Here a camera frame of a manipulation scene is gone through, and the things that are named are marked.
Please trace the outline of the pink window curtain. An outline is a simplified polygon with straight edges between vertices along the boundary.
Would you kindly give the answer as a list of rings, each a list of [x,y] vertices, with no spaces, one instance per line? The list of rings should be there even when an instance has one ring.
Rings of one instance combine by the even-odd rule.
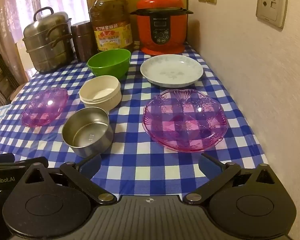
[[[28,79],[16,43],[23,38],[25,27],[33,22],[34,13],[43,7],[66,12],[72,23],[89,20],[87,0],[0,0],[0,54],[19,84]]]

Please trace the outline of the white ceramic plate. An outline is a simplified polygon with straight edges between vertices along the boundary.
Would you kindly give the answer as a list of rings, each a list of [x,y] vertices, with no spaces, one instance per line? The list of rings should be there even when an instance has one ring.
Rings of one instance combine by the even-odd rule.
[[[164,88],[183,88],[203,75],[202,65],[184,55],[158,55],[143,62],[140,72],[150,83]]]

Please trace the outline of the beige data wall outlet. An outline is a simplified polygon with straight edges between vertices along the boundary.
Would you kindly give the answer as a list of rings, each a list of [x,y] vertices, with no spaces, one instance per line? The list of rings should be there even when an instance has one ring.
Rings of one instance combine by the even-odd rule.
[[[258,0],[256,17],[283,29],[288,0]]]

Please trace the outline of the large cooking oil bottle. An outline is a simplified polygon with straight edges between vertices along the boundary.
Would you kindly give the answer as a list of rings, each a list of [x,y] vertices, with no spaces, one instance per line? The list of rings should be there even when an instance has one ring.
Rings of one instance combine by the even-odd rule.
[[[90,20],[99,51],[132,51],[134,42],[126,0],[95,0],[90,7]]]

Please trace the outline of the brown metal canister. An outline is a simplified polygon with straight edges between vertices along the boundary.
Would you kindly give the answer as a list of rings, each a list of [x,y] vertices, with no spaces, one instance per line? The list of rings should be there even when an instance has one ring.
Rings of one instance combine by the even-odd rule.
[[[79,62],[87,62],[98,53],[97,42],[90,21],[72,24],[71,32],[75,54]]]

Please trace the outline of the cream plastic bowl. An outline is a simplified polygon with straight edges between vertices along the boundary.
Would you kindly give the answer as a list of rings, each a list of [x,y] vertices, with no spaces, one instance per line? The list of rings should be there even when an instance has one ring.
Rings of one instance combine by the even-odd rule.
[[[111,75],[103,75],[86,81],[79,90],[85,107],[99,107],[109,113],[122,100],[121,83]]]

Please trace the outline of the green plastic bowl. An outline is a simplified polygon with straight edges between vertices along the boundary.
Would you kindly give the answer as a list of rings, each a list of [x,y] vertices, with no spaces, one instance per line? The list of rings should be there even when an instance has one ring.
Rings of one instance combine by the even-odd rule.
[[[130,67],[131,52],[127,49],[102,51],[87,61],[95,76],[111,75],[117,79],[126,76]]]

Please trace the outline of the large purple glass plate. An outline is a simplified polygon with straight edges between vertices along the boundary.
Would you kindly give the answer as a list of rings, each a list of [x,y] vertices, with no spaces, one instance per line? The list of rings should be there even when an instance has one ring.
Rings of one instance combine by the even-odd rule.
[[[221,104],[194,89],[168,89],[144,107],[149,136],[177,152],[204,152],[223,140],[228,121]]]

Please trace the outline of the red electric pressure cooker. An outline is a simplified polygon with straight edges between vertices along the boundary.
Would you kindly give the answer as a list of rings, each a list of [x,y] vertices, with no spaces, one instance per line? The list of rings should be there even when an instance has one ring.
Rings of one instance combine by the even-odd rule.
[[[192,13],[182,0],[139,0],[130,14],[136,16],[141,51],[152,56],[182,53]]]

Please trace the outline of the blue white checkered tablecloth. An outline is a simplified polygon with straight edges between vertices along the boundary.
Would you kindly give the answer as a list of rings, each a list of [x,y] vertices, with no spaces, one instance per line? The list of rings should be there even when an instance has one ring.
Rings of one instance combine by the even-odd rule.
[[[143,109],[161,93],[140,73],[148,55],[134,51],[127,76],[121,81],[122,101],[110,114],[114,132],[111,147],[102,155],[102,166],[93,181],[116,196],[179,194],[181,196],[207,182],[198,167],[199,153],[173,152],[154,142],[142,126]],[[224,139],[208,154],[244,168],[266,162],[266,156],[242,112],[219,78],[203,65],[204,76],[193,89],[217,100],[228,119]],[[44,156],[49,166],[58,167],[80,158],[61,136],[66,120],[83,108],[79,89],[93,74],[87,65],[71,64],[50,74],[35,74],[7,108],[0,121],[0,154],[12,153],[16,160]],[[47,126],[29,128],[21,121],[24,107],[32,97],[52,87],[68,91],[69,99],[61,115]]]

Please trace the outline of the stainless steel steamer pot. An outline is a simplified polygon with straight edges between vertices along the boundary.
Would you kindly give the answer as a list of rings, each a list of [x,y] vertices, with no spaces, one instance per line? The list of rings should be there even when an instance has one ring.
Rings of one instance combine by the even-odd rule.
[[[23,31],[23,42],[34,68],[46,74],[70,64],[74,45],[68,14],[44,7],[34,13],[33,21]]]

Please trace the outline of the stainless steel bowl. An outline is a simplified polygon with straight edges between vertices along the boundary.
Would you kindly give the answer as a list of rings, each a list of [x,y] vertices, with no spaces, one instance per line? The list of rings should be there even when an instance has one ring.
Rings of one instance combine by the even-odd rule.
[[[79,157],[104,153],[113,141],[108,113],[99,107],[76,111],[65,122],[62,139]]]

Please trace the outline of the small purple glass plate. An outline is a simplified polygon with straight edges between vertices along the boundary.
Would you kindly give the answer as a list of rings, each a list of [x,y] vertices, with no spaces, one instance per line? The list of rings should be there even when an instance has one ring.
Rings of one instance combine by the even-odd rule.
[[[68,102],[65,88],[50,88],[37,94],[22,112],[22,124],[34,128],[50,124],[64,110]]]

